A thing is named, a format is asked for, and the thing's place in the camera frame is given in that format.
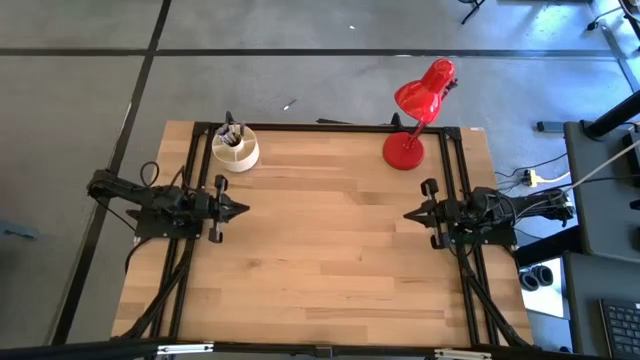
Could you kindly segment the black slanted beam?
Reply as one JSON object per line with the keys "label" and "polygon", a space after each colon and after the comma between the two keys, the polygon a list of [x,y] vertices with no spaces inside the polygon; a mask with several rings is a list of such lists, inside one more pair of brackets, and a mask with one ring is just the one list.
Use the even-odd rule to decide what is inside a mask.
{"label": "black slanted beam", "polygon": [[640,90],[634,92],[618,105],[600,116],[595,122],[581,121],[583,133],[590,139],[598,141],[620,125],[640,114]]}

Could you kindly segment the computer keyboard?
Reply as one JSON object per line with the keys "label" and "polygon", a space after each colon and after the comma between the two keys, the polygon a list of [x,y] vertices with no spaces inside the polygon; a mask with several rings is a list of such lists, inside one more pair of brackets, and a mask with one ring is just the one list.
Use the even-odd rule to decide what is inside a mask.
{"label": "computer keyboard", "polygon": [[640,302],[600,299],[609,355],[614,360],[640,360]]}

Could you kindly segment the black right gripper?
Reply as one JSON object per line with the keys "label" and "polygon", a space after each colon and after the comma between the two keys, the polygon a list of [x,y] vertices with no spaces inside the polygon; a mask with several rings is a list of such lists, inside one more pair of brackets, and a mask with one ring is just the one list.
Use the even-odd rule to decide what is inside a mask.
{"label": "black right gripper", "polygon": [[426,200],[420,206],[404,214],[404,218],[431,228],[431,246],[440,250],[450,246],[467,245],[469,234],[462,228],[462,203],[455,199],[437,200],[437,180],[428,178],[420,184]]}

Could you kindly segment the red desk lamp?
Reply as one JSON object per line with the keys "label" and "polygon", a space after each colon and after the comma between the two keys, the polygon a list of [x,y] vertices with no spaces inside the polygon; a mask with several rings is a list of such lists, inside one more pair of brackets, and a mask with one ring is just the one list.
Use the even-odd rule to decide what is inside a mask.
{"label": "red desk lamp", "polygon": [[435,60],[424,75],[401,86],[394,94],[396,105],[417,121],[412,132],[401,130],[384,142],[382,155],[397,170],[412,170],[421,164],[425,150],[419,136],[440,115],[444,99],[457,85],[456,67],[447,58]]}

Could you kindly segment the dark grey desk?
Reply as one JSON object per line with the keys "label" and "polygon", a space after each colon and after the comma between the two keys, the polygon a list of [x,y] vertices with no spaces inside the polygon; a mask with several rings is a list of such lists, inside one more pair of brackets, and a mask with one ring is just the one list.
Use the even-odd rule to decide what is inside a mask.
{"label": "dark grey desk", "polygon": [[583,248],[590,255],[640,263],[640,177],[629,158],[640,156],[640,134],[615,129],[598,141],[578,122],[564,124],[571,179]]}
{"label": "dark grey desk", "polygon": [[640,302],[640,264],[596,256],[563,256],[574,351],[612,359],[600,299]]}

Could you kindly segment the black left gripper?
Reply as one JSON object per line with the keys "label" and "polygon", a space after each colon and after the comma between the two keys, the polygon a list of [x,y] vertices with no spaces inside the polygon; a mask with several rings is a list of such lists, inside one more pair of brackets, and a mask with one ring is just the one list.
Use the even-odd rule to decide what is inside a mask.
{"label": "black left gripper", "polygon": [[248,212],[250,206],[236,202],[225,194],[228,180],[223,175],[216,175],[214,184],[216,189],[214,195],[210,195],[203,189],[195,192],[193,217],[197,221],[212,220],[213,227],[209,232],[208,239],[213,243],[222,243],[221,224],[229,223],[235,217]]}

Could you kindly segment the black headphones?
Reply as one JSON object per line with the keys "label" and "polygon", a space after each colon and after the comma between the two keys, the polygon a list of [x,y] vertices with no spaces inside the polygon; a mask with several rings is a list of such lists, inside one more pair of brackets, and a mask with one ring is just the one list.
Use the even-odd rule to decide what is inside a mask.
{"label": "black headphones", "polygon": [[536,265],[519,273],[521,288],[533,292],[540,287],[551,286],[554,282],[552,270],[545,265]]}

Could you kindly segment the silver aluminium bar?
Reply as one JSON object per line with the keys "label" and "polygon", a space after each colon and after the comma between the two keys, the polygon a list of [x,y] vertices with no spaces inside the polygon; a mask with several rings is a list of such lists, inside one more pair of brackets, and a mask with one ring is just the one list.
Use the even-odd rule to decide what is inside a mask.
{"label": "silver aluminium bar", "polygon": [[492,360],[492,354],[473,350],[440,348],[434,350],[435,360]]}
{"label": "silver aluminium bar", "polygon": [[215,344],[213,342],[161,344],[157,347],[155,354],[157,356],[173,356],[208,353],[213,352],[214,348]]}

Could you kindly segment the black aluminium table frame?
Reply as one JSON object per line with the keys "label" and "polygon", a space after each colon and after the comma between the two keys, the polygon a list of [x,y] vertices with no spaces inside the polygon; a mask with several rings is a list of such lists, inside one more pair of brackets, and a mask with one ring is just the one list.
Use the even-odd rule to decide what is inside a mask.
{"label": "black aluminium table frame", "polygon": [[404,218],[434,177],[458,196],[471,181],[487,182],[486,137],[465,128],[429,128],[428,155],[403,172],[382,157],[390,125],[257,123],[260,158],[230,174],[230,195],[250,210],[205,236],[177,264],[187,280],[176,333],[125,337],[123,330],[156,301],[168,245],[153,240],[133,257],[122,293],[124,309],[107,341],[14,348],[0,360],[133,360],[157,356],[161,344],[213,342],[208,353],[434,358],[453,348],[492,360],[599,360],[545,352],[530,345],[473,345],[457,258],[432,248],[428,232]]}

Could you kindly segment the white ribbed round container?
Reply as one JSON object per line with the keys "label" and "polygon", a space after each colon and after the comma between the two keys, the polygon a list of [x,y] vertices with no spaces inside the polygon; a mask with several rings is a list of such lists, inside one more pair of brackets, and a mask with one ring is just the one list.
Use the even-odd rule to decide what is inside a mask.
{"label": "white ribbed round container", "polygon": [[229,147],[219,138],[219,134],[223,132],[225,126],[229,125],[224,125],[214,133],[211,148],[215,162],[223,169],[234,173],[250,170],[258,162],[260,156],[256,133],[244,125],[243,141],[235,147]]}

